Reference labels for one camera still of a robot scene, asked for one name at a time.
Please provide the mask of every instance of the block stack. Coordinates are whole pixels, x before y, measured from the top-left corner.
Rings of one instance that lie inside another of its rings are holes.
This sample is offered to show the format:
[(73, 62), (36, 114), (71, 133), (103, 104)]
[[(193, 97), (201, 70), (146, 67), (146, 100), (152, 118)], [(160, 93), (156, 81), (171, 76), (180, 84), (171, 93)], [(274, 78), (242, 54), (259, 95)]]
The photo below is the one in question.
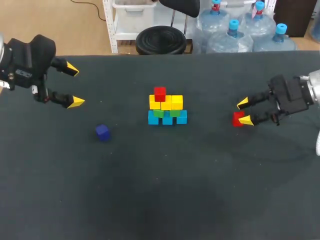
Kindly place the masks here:
[(188, 113), (184, 108), (184, 97), (182, 95), (167, 95), (165, 87), (155, 87), (154, 94), (149, 96), (148, 123), (149, 125), (173, 125), (187, 124)]

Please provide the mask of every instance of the yellow block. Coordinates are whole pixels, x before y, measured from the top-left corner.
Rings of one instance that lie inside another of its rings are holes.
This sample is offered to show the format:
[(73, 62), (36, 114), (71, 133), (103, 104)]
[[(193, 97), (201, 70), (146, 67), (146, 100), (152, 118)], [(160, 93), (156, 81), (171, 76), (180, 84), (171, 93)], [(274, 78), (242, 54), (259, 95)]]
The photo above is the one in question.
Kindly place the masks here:
[(165, 101), (161, 102), (161, 110), (162, 111), (172, 110), (172, 96), (171, 95), (165, 96)]
[(84, 99), (81, 99), (79, 97), (73, 96), (73, 103), (71, 103), (71, 105), (68, 106), (67, 108), (70, 109), (70, 108), (78, 107), (81, 104), (83, 104), (84, 102), (85, 102)]
[(156, 102), (155, 95), (149, 96), (149, 105), (150, 105), (150, 110), (160, 110), (161, 109), (161, 102)]
[(182, 95), (172, 95), (172, 110), (184, 109), (184, 97)]

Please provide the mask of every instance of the red block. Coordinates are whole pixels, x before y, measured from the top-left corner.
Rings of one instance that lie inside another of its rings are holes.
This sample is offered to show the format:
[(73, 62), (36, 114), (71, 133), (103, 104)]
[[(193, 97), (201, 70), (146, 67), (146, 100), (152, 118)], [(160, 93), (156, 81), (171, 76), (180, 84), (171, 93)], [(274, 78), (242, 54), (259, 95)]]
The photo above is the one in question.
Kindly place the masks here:
[(233, 113), (232, 124), (235, 128), (243, 126), (243, 124), (239, 122), (239, 119), (243, 118), (245, 115), (245, 111), (238, 111)]
[(165, 102), (166, 101), (166, 88), (163, 86), (154, 88), (154, 100), (156, 102)]

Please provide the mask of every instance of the black table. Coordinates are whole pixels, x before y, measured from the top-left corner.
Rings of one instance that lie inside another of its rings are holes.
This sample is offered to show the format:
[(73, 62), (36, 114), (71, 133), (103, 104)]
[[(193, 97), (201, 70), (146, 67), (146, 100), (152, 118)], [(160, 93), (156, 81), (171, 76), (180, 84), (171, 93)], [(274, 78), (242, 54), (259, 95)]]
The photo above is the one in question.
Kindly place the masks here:
[[(318, 52), (68, 59), (79, 76), (52, 70), (48, 86), (83, 106), (0, 96), (1, 240), (320, 237), (318, 107), (280, 126), (231, 123), (271, 77), (318, 70)], [(155, 86), (184, 96), (187, 125), (148, 125)]]

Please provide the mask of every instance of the black cable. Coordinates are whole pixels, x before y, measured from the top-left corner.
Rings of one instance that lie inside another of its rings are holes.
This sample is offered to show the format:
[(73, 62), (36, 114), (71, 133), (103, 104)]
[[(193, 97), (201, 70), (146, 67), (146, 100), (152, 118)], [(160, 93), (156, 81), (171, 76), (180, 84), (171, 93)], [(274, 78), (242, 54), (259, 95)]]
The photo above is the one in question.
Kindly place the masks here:
[(100, 17), (100, 11), (99, 11), (99, 8), (97, 5), (95, 5), (94, 3), (92, 2), (87, 2), (87, 1), (74, 1), (74, 0), (70, 0), (71, 2), (75, 3), (75, 4), (91, 4), (93, 6), (96, 7), (97, 11), (98, 11), (98, 17), (102, 20), (102, 21), (106, 21), (105, 19), (101, 18)]

